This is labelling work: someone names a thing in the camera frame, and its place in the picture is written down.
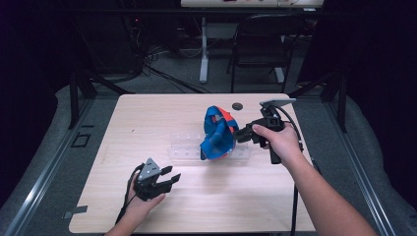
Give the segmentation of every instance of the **table top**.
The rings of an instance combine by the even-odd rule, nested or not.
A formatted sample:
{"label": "table top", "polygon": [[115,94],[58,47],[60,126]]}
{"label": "table top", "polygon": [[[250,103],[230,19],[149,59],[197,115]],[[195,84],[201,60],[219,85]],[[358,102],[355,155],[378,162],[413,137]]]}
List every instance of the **table top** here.
{"label": "table top", "polygon": [[[123,205],[127,181],[135,167],[151,157],[160,167],[181,173],[165,200],[137,229],[142,233],[276,232],[291,228],[294,182],[281,164],[270,164],[269,151],[244,143],[249,155],[217,160],[170,154],[178,134],[202,134],[207,108],[216,105],[236,119],[240,128],[262,118],[260,101],[286,94],[127,94],[115,107],[78,207],[73,233],[103,233]],[[233,110],[240,102],[242,110]],[[297,123],[291,104],[284,108]],[[310,161],[307,146],[304,155]],[[297,231],[315,231],[299,198]]]}
{"label": "table top", "polygon": [[182,7],[201,8],[321,8],[325,0],[181,0]]}

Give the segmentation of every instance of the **black cable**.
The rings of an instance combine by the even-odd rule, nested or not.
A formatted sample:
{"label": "black cable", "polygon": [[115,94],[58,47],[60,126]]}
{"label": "black cable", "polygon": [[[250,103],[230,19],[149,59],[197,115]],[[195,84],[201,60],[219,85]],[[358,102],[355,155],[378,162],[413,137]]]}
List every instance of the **black cable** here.
{"label": "black cable", "polygon": [[172,77],[170,75],[167,75],[167,74],[165,74],[165,73],[163,73],[161,71],[156,70],[155,68],[151,67],[148,64],[145,64],[144,67],[146,67],[151,73],[153,73],[153,74],[155,74],[157,76],[160,76],[160,77],[164,78],[165,80],[168,80],[170,82],[174,82],[174,83],[176,83],[176,84],[178,84],[180,86],[183,86],[183,87],[185,87],[187,89],[190,89],[190,90],[192,90],[192,91],[194,91],[196,93],[204,93],[204,91],[210,93],[210,91],[207,90],[207,89],[205,89],[205,88],[198,87],[198,86],[195,86],[195,85],[192,85],[192,84],[183,82],[181,80],[178,80],[178,79],[176,79],[176,78],[174,78],[174,77]]}
{"label": "black cable", "polygon": [[[292,127],[295,130],[295,133],[297,134],[298,145],[300,147],[300,150],[303,151],[303,143],[301,141],[300,131],[298,130],[298,127],[295,125],[294,120],[291,118],[288,112],[282,109],[282,107],[275,106],[275,108],[281,111],[288,118],[289,122],[291,123]],[[292,202],[292,219],[291,219],[291,233],[290,233],[291,236],[295,235],[295,227],[296,227],[296,222],[297,222],[297,207],[298,207],[298,189],[294,183],[294,196],[293,196],[293,202]]]}
{"label": "black cable", "polygon": [[126,194],[125,194],[125,200],[124,200],[124,202],[123,202],[123,206],[122,206],[122,208],[120,209],[119,215],[117,216],[117,219],[116,219],[116,223],[115,223],[115,224],[117,224],[117,223],[120,221],[120,219],[123,217],[123,215],[124,215],[124,214],[125,214],[125,212],[126,212],[126,208],[127,208],[127,206],[128,206],[128,205],[129,205],[129,203],[132,201],[132,199],[136,196],[136,194],[135,194],[135,196],[134,196],[134,197],[132,197],[132,198],[128,201],[128,198],[129,198],[129,192],[130,192],[130,189],[131,189],[131,184],[132,184],[133,177],[135,176],[135,173],[136,173],[138,170],[140,170],[142,167],[143,167],[142,165],[140,165],[140,166],[136,167],[136,168],[135,168],[135,170],[132,172],[131,177],[130,177],[130,178],[129,178],[129,180],[128,180],[128,187],[127,187]]}

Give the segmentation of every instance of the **chair leg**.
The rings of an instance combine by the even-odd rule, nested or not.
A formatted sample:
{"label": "chair leg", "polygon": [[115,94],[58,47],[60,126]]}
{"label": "chair leg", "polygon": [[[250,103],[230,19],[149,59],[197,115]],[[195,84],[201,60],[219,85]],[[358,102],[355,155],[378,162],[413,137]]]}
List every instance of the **chair leg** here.
{"label": "chair leg", "polygon": [[233,58],[233,55],[230,57],[230,59],[229,59],[229,63],[227,64],[227,71],[226,71],[226,74],[229,74],[229,71],[230,71],[230,65],[232,64],[232,58]]}
{"label": "chair leg", "polygon": [[232,80],[230,85],[230,93],[234,93],[234,77],[235,77],[235,71],[236,71],[236,65],[232,63]]}
{"label": "chair leg", "polygon": [[290,64],[291,64],[291,63],[289,63],[289,64],[287,65],[287,67],[285,68],[284,81],[283,81],[283,83],[282,83],[281,93],[284,93],[284,92],[285,92],[285,86],[286,86],[287,79],[288,79],[288,74],[289,74]]}

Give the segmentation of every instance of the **office chair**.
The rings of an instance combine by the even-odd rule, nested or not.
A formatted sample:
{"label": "office chair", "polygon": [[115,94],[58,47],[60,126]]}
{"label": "office chair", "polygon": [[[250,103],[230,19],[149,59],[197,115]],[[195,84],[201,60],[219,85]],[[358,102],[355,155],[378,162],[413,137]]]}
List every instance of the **office chair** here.
{"label": "office chair", "polygon": [[[239,23],[233,37],[232,56],[227,74],[232,67],[230,92],[234,92],[235,69],[285,68],[281,92],[284,92],[291,64],[294,44],[305,25],[304,19],[294,15],[254,15]],[[289,43],[282,36],[291,35]]]}

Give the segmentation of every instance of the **handheld controller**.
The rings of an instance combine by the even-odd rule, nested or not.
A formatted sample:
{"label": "handheld controller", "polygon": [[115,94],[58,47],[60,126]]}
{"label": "handheld controller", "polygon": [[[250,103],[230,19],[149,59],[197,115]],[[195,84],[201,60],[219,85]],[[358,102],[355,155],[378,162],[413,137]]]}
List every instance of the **handheld controller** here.
{"label": "handheld controller", "polygon": [[[265,102],[261,103],[261,106],[261,113],[264,118],[252,121],[251,123],[246,124],[245,128],[235,131],[233,133],[233,139],[235,139],[237,143],[245,143],[249,140],[252,140],[254,144],[260,144],[261,148],[264,148],[267,145],[267,139],[257,135],[252,130],[252,126],[254,124],[265,126],[268,129],[276,132],[279,132],[285,128],[284,122],[281,120],[281,116],[272,104]],[[269,154],[271,164],[281,163],[281,158],[275,153],[275,151],[273,151],[272,146],[269,146]]]}

